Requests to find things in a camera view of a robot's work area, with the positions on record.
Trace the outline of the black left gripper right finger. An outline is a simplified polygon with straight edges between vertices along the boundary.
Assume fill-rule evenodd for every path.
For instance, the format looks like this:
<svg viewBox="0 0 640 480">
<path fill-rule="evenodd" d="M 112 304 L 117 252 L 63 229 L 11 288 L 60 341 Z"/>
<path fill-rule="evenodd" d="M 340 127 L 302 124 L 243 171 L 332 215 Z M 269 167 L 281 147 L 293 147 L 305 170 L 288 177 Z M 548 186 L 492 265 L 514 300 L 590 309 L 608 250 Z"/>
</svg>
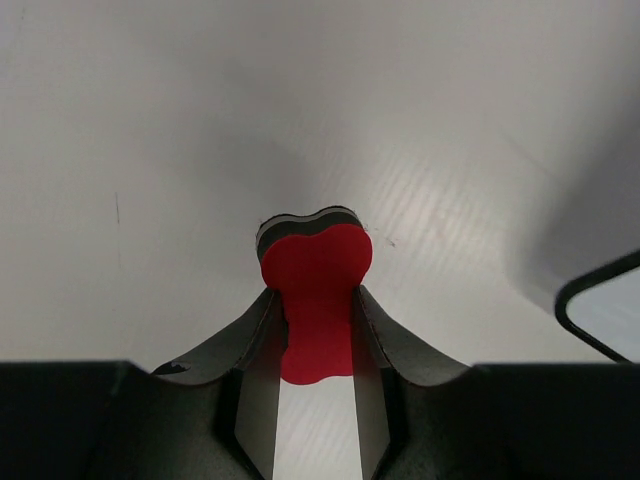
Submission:
<svg viewBox="0 0 640 480">
<path fill-rule="evenodd" d="M 363 285 L 352 293 L 351 355 L 362 475 L 390 479 L 428 436 L 427 391 L 469 366 L 395 321 Z"/>
</svg>

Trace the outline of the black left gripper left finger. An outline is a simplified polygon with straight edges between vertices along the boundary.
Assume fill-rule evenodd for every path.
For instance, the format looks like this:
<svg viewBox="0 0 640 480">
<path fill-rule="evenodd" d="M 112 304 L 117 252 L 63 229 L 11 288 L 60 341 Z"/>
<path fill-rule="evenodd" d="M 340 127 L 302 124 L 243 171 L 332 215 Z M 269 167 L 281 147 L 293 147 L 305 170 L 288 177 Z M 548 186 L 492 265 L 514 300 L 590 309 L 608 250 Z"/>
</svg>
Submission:
<svg viewBox="0 0 640 480">
<path fill-rule="evenodd" d="M 216 383 L 213 432 L 252 479 L 271 479 L 288 331 L 280 294 L 263 290 L 235 321 L 152 371 L 173 383 Z"/>
</svg>

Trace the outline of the red whiteboard eraser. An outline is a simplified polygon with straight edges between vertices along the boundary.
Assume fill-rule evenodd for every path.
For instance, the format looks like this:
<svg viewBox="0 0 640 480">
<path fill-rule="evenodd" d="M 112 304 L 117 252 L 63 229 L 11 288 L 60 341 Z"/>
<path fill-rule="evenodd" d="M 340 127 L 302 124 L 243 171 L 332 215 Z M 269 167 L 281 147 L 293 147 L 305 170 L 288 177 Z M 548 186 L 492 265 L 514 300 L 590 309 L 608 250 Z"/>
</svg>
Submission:
<svg viewBox="0 0 640 480">
<path fill-rule="evenodd" d="M 256 234 L 265 285 L 281 297 L 287 347 L 281 378 L 311 385 L 353 374 L 352 295 L 369 271 L 373 246 L 351 209 L 279 214 Z"/>
</svg>

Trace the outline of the white whiteboard black frame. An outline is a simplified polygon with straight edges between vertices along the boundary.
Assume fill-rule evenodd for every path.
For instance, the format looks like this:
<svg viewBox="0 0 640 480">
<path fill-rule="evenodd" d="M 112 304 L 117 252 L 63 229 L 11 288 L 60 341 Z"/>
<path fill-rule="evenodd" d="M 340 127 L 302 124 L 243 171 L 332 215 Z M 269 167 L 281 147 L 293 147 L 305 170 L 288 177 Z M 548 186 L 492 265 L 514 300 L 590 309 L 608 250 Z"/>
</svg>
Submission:
<svg viewBox="0 0 640 480">
<path fill-rule="evenodd" d="M 568 332 L 615 362 L 639 361 L 639 252 L 565 284 L 554 313 Z"/>
</svg>

